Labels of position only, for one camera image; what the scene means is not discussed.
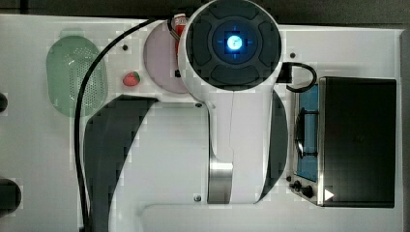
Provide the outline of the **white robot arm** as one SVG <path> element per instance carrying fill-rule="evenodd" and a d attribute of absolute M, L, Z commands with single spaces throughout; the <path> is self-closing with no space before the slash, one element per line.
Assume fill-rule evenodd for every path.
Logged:
<path fill-rule="evenodd" d="M 274 18 L 250 0 L 212 0 L 182 33 L 182 80 L 208 110 L 210 204 L 257 203 L 283 171 L 286 115 L 274 90 L 281 44 Z"/>

